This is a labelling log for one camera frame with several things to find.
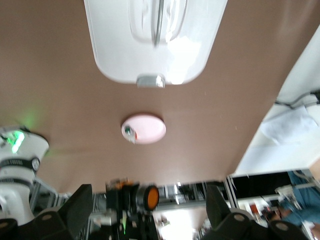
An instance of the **black cable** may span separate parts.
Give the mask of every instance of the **black cable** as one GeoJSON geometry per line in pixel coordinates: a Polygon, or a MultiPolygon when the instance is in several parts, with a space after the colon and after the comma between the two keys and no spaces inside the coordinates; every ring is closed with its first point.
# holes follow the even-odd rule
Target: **black cable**
{"type": "Polygon", "coordinates": [[[283,106],[286,106],[286,107],[290,108],[291,110],[294,110],[294,109],[297,109],[297,108],[302,107],[302,106],[305,106],[306,108],[308,108],[308,107],[311,107],[311,106],[314,106],[314,105],[318,105],[318,104],[320,104],[320,101],[309,102],[309,103],[306,103],[306,104],[300,104],[298,106],[291,106],[291,105],[289,105],[287,103],[277,102],[277,101],[274,104],[283,105],[283,106]]]}
{"type": "Polygon", "coordinates": [[[2,138],[3,141],[7,141],[8,140],[8,138],[4,137],[2,134],[0,134],[0,137],[2,138]]]}
{"type": "Polygon", "coordinates": [[[300,99],[302,99],[302,98],[304,98],[305,96],[308,96],[308,95],[310,95],[310,94],[311,94],[310,92],[306,92],[306,93],[300,95],[297,99],[295,99],[295,100],[292,101],[292,102],[281,102],[281,101],[276,101],[276,102],[278,102],[278,103],[280,103],[280,104],[282,104],[282,105],[291,106],[291,105],[297,103],[300,99]]]}

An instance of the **orange lens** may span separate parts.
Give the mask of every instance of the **orange lens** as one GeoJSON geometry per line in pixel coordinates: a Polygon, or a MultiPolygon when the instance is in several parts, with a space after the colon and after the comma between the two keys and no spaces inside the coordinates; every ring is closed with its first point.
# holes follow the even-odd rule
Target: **orange lens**
{"type": "Polygon", "coordinates": [[[159,202],[159,191],[156,187],[153,187],[149,191],[148,195],[148,207],[150,210],[153,210],[156,208],[159,202]]]}

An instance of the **green led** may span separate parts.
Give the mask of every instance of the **green led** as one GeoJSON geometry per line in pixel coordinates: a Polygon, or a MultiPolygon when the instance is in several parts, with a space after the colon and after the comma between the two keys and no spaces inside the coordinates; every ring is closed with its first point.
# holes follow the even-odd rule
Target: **green led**
{"type": "Polygon", "coordinates": [[[122,219],[122,225],[123,225],[123,234],[126,235],[126,229],[127,229],[127,216],[123,216],[122,219]]]}
{"type": "Polygon", "coordinates": [[[8,139],[8,142],[9,142],[10,144],[13,144],[12,149],[11,149],[13,154],[15,154],[15,153],[19,150],[22,142],[23,142],[24,139],[25,139],[25,135],[24,135],[22,132],[20,132],[20,131],[16,131],[16,132],[14,133],[14,136],[15,136],[16,140],[15,140],[13,143],[11,143],[11,141],[12,141],[11,139],[10,139],[10,141],[9,141],[9,139],[8,139]]]}
{"type": "Polygon", "coordinates": [[[7,138],[7,140],[6,140],[10,145],[14,145],[15,144],[15,141],[14,140],[12,140],[11,138],[7,138]]]}

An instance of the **black strap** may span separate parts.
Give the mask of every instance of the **black strap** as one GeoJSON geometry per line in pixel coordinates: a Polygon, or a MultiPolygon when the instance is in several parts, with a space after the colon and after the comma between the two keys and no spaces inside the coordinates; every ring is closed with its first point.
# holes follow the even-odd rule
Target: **black strap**
{"type": "Polygon", "coordinates": [[[0,168],[13,166],[31,169],[36,173],[40,166],[40,160],[37,157],[33,157],[30,160],[22,158],[8,158],[0,162],[0,168]]]}
{"type": "Polygon", "coordinates": [[[3,183],[3,184],[22,184],[22,185],[25,185],[27,186],[28,188],[31,188],[32,187],[32,183],[29,182],[29,181],[25,181],[25,180],[22,180],[22,179],[19,179],[19,178],[1,178],[0,179],[0,184],[3,183]]]}

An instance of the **person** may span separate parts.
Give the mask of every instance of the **person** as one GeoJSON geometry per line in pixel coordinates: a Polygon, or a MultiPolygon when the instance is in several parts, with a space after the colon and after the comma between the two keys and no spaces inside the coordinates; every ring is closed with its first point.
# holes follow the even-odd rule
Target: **person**
{"type": "MultiPolygon", "coordinates": [[[[301,171],[290,171],[288,175],[292,186],[309,183],[301,171]]],[[[287,199],[279,203],[278,212],[272,220],[282,220],[300,227],[303,222],[308,221],[314,224],[311,232],[320,239],[320,192],[315,187],[297,189],[293,187],[293,194],[302,209],[298,209],[287,199]]]]}

